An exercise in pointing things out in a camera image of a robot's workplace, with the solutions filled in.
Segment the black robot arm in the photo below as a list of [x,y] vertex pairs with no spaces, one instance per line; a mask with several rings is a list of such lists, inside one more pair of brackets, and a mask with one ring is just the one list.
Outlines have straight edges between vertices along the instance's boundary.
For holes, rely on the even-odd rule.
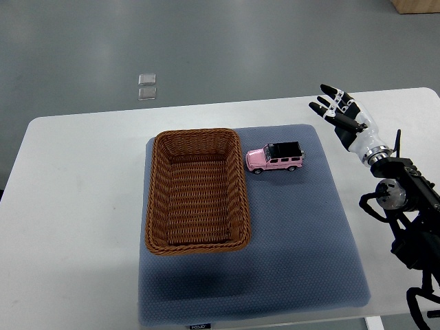
[[406,301],[417,327],[429,329],[424,318],[438,318],[439,310],[422,313],[417,299],[439,304],[433,287],[439,282],[439,194],[411,159],[400,157],[400,137],[398,130],[396,156],[381,152],[368,161],[371,173],[381,181],[374,192],[361,196],[359,205],[390,226],[394,236],[391,253],[408,269],[422,273],[421,286],[409,288]]

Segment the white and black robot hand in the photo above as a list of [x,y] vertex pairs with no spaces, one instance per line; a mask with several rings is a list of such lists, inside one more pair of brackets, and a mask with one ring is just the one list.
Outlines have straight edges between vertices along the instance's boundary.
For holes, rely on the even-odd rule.
[[318,96],[309,107],[334,126],[348,152],[355,153],[365,166],[391,156],[392,148],[379,137],[377,124],[360,101],[336,87],[321,84],[320,89],[327,97]]

